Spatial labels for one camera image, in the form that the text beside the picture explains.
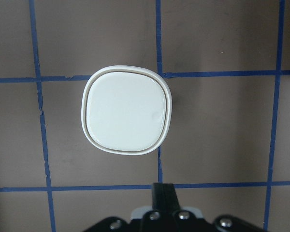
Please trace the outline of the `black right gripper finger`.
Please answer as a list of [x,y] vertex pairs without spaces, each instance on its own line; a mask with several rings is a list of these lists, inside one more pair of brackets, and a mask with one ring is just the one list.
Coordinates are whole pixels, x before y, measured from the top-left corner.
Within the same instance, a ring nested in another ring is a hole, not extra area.
[[154,183],[152,185],[151,218],[173,217],[180,209],[174,184]]

